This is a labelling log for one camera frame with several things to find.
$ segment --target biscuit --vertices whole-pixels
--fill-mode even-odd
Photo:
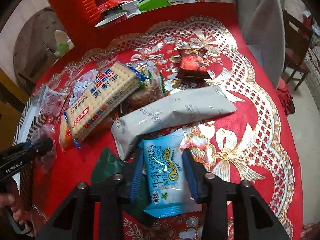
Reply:
[[[120,63],[115,63],[84,91],[66,110],[72,137],[82,141],[101,120],[132,94],[140,82],[136,73]]]

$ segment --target long white package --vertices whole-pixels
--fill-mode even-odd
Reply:
[[[139,136],[217,115],[229,114],[236,107],[218,86],[190,89],[161,98],[119,118],[111,128],[121,160],[139,142]]]

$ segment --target blue snack package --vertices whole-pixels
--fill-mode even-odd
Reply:
[[[192,211],[201,211],[191,199],[184,175],[180,143],[183,130],[152,140],[142,140],[151,204],[144,210],[157,217],[170,217]]]

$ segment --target screw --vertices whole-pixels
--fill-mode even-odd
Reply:
[[[243,181],[241,182],[241,184],[242,184],[242,186],[244,186],[244,187],[250,187],[250,186],[251,186],[251,183],[250,183],[250,181],[248,181],[248,180],[243,180]]]
[[[120,173],[117,173],[117,174],[113,175],[113,179],[114,180],[121,180],[122,178],[123,178],[123,175],[120,174]]]
[[[78,185],[77,185],[77,188],[79,189],[84,189],[87,187],[87,184],[85,182],[80,182]]]
[[[211,172],[208,172],[204,175],[207,179],[214,179],[216,177],[216,175],[214,175],[213,173]]]

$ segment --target red tablecloth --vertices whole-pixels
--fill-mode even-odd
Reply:
[[[241,36],[234,4],[192,3],[153,10],[97,30],[87,42],[59,60],[37,88],[45,82],[55,90],[70,92],[71,81],[86,71],[121,61],[138,69],[157,66],[162,70],[165,89],[172,94],[197,86],[181,84],[175,77],[179,66],[175,48],[205,47],[211,61],[208,70],[214,76],[210,84],[218,85],[237,111],[186,126],[187,147],[207,170],[224,180],[252,181],[289,236],[300,239],[302,187],[298,155],[276,91]],[[87,51],[91,48],[106,49]],[[78,182],[89,183],[104,147],[117,155],[110,132],[96,137],[83,149],[73,148],[66,153],[58,149],[55,166],[48,174],[35,170],[34,222],[48,219]],[[228,212],[232,238],[230,205]],[[161,219],[152,228],[143,227],[124,213],[127,240],[199,239],[202,225],[202,212]]]

